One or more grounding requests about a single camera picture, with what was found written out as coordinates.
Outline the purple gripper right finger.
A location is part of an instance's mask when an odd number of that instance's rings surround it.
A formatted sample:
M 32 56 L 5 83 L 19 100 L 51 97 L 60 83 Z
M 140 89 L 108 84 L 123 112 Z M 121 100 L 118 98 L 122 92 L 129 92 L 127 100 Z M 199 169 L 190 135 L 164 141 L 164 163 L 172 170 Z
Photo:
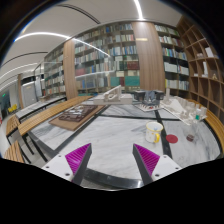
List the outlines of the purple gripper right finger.
M 133 156 L 144 185 L 181 170 L 168 155 L 159 156 L 138 144 L 133 145 Z

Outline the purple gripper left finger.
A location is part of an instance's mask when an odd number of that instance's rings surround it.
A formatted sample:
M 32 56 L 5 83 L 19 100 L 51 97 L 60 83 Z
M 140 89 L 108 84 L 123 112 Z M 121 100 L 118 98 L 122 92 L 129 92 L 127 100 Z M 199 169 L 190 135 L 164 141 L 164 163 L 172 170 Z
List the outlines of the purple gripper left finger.
M 58 154 L 42 167 L 65 180 L 80 185 L 87 168 L 88 161 L 92 154 L 90 143 L 83 145 L 68 154 Z

